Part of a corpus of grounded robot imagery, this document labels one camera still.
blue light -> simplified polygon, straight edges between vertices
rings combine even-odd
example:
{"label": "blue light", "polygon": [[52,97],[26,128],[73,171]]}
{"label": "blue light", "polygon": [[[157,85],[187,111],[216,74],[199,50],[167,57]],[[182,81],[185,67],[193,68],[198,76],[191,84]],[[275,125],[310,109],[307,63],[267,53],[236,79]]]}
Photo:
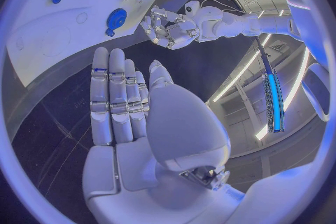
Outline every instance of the blue light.
{"label": "blue light", "polygon": [[280,107],[276,81],[273,74],[268,75],[270,89],[272,91],[273,111],[274,111],[274,131],[280,131]]}

black floor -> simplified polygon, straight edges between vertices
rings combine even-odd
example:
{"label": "black floor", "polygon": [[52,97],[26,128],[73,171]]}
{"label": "black floor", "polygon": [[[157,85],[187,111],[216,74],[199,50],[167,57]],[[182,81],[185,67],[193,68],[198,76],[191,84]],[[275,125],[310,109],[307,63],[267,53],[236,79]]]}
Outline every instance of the black floor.
{"label": "black floor", "polygon": [[[145,79],[148,79],[150,63],[157,59],[176,84],[206,101],[250,45],[251,39],[240,35],[200,44],[193,42],[179,50],[167,50],[147,41],[124,52],[127,58],[134,60]],[[93,146],[90,72],[91,66],[88,66],[44,97],[25,119],[13,141],[17,157],[31,181],[48,201],[76,223],[95,223],[85,205],[81,185],[85,158]],[[9,190],[2,196],[3,222],[34,223]]]}

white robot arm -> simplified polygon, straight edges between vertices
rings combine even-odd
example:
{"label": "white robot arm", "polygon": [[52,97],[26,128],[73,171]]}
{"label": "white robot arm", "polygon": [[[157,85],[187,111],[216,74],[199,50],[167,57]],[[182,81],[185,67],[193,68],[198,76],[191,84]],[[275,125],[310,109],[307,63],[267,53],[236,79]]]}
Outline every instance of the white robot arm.
{"label": "white robot arm", "polygon": [[[161,20],[174,22],[167,28]],[[221,36],[231,38],[238,34],[258,36],[261,33],[285,34],[300,40],[300,34],[292,16],[242,16],[223,12],[217,7],[200,8],[198,1],[185,4],[185,15],[159,9],[154,6],[151,16],[146,16],[141,26],[153,43],[169,49],[179,49],[193,40],[205,42]]]}
{"label": "white robot arm", "polygon": [[230,140],[193,93],[154,60],[149,94],[120,49],[98,48],[92,65],[94,144],[83,171],[87,206],[99,223],[213,223],[244,194],[226,184]]}

dark floor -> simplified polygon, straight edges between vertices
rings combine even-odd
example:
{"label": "dark floor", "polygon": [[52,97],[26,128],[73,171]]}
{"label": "dark floor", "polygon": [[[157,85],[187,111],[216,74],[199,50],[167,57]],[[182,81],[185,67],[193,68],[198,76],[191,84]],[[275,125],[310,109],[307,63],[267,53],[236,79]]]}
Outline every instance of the dark floor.
{"label": "dark floor", "polygon": [[[176,84],[206,101],[250,45],[251,39],[240,35],[200,44],[193,42],[179,50],[167,50],[146,41],[124,52],[127,58],[134,60],[145,79],[148,79],[150,63],[157,59],[169,70]],[[85,158],[93,146],[90,72],[91,66],[88,66],[45,96],[21,124],[13,141],[17,157],[31,181],[48,201],[77,223],[95,223],[85,205],[81,185]],[[4,196],[12,199],[12,203],[3,208],[8,211],[4,222],[34,223],[29,216],[22,216],[24,221],[11,218],[10,212],[25,213],[13,195]]]}

